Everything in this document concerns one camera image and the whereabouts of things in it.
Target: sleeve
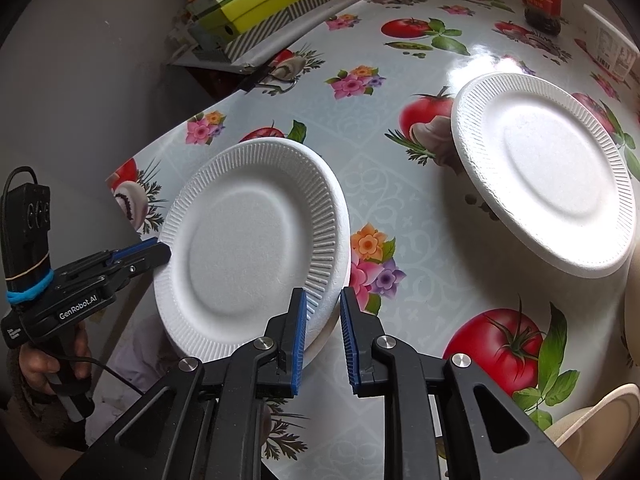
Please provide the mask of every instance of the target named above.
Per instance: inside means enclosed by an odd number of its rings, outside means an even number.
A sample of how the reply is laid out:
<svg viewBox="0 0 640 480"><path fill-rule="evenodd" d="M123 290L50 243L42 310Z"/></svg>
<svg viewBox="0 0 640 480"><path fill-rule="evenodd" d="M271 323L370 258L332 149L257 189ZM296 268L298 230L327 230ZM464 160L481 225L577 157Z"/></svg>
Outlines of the sleeve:
<svg viewBox="0 0 640 480"><path fill-rule="evenodd" d="M84 451L84 420L71 422L57 397L33 390L22 376L19 355L20 349L9 350L7 371L20 414L31 431L52 446Z"/></svg>

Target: blue rubber band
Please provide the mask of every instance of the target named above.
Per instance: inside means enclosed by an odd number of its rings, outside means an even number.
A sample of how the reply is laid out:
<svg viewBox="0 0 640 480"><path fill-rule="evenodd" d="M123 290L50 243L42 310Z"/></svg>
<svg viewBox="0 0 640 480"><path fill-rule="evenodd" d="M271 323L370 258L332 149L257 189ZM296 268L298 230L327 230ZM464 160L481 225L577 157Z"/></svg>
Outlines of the blue rubber band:
<svg viewBox="0 0 640 480"><path fill-rule="evenodd" d="M6 300L9 304L15 305L18 303L23 303L25 301L33 301L40 294L42 294L45 289L49 286L49 283L53 280L53 269L49 269L47 275L42 278L38 283L33 285L31 288L24 290L22 292L6 292Z"/></svg>

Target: gray wall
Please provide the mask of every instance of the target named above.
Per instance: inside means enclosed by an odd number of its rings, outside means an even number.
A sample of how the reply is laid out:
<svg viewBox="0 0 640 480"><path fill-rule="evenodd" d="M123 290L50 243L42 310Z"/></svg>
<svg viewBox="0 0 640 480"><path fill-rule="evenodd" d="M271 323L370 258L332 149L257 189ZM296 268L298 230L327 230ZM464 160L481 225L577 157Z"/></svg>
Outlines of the gray wall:
<svg viewBox="0 0 640 480"><path fill-rule="evenodd" d="M0 180L29 164L51 187L53 266L137 240L105 178L212 102L184 69L162 63L183 4L33 0L0 48ZM94 354L117 311L90 323ZM0 344L0 358L5 351ZM0 390L7 387L0 367Z"/></svg>

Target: orange flower print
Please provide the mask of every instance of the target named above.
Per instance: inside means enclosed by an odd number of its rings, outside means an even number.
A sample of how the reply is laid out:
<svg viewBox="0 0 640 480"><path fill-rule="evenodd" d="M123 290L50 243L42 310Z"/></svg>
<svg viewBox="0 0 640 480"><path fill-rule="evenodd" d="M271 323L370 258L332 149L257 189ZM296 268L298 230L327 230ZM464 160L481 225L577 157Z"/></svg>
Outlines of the orange flower print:
<svg viewBox="0 0 640 480"><path fill-rule="evenodd" d="M205 114L205 119L209 124L220 124L220 119L224 117L219 111L211 112L210 114Z"/></svg>
<svg viewBox="0 0 640 480"><path fill-rule="evenodd" d="M351 70L349 73L353 74L356 77L361 77L371 75L372 70L373 69L370 66L360 65L359 67Z"/></svg>
<svg viewBox="0 0 640 480"><path fill-rule="evenodd" d="M351 249L363 260L382 261L382 244L386 235L367 223L360 231L351 235Z"/></svg>

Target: beige bowl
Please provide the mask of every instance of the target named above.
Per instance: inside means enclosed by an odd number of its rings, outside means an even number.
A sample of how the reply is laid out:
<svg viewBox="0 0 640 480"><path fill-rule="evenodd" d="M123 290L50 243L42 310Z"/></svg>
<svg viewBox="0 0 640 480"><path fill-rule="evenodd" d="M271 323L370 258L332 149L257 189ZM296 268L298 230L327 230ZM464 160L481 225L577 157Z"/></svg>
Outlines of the beige bowl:
<svg viewBox="0 0 640 480"><path fill-rule="evenodd" d="M640 390L635 384L625 384L592 408L564 416L545 434L583 480L596 480L625 443L639 416Z"/></svg>

